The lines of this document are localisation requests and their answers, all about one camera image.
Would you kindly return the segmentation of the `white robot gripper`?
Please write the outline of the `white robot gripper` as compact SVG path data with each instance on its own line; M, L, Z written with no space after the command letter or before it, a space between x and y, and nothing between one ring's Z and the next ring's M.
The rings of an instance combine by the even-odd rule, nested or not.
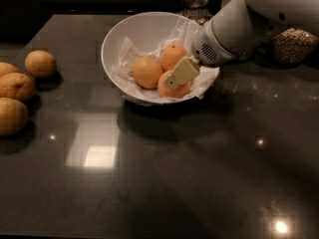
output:
M283 25L254 12L245 0L231 0L193 36L192 54L206 67L220 67L244 48L283 31ZM199 75L194 57L180 59L163 80L170 91Z

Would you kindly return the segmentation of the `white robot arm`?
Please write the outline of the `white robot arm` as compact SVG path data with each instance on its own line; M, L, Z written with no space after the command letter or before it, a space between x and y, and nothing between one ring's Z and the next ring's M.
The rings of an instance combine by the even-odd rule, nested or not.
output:
M230 0L193 36L190 58L181 59L163 80L173 91L216 68L247 46L267 40L292 25L316 35L319 0Z

